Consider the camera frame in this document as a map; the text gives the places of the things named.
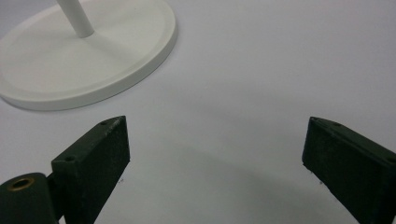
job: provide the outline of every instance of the circular white disc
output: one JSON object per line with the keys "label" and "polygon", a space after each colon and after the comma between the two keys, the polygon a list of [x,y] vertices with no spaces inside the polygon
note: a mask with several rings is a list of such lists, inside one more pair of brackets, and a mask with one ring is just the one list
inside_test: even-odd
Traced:
{"label": "circular white disc", "polygon": [[0,42],[0,95],[33,110],[89,105],[153,72],[177,39],[162,0],[81,2],[95,32],[78,38],[59,6],[23,22]]}

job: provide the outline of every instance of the white tabletop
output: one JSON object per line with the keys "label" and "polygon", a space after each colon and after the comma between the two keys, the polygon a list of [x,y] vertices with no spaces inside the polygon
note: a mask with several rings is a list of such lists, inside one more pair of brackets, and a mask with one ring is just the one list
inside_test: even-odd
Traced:
{"label": "white tabletop", "polygon": [[[396,2],[167,0],[168,59],[131,89],[77,109],[0,100],[0,182],[125,115],[132,162],[96,223],[357,223],[301,157],[308,119],[396,151]],[[0,37],[53,6],[2,0]]]}

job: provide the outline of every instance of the white rod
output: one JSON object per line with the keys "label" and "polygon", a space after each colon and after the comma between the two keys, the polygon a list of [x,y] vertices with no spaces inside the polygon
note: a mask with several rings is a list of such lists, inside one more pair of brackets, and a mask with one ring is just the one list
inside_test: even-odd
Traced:
{"label": "white rod", "polygon": [[93,28],[78,0],[56,0],[80,38],[93,34]]}

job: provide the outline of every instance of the lamp base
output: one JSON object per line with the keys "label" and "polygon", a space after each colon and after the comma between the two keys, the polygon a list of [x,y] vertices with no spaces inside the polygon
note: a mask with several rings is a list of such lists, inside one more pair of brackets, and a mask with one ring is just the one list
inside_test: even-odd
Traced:
{"label": "lamp base", "polygon": [[17,26],[0,41],[0,96],[33,110],[93,104],[153,72],[177,39],[173,10],[162,0],[88,0],[94,28],[78,38],[59,6]]}

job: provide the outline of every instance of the black plastic part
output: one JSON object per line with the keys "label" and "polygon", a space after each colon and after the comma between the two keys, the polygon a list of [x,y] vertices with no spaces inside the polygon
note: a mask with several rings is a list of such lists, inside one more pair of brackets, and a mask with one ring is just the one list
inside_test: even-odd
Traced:
{"label": "black plastic part", "polygon": [[0,186],[0,223],[58,223],[47,178],[40,173],[20,175]]}
{"label": "black plastic part", "polygon": [[51,165],[56,186],[62,189],[67,223],[91,224],[130,161],[125,117],[94,126]]}
{"label": "black plastic part", "polygon": [[339,123],[311,118],[303,162],[359,223],[392,223],[395,153]]}

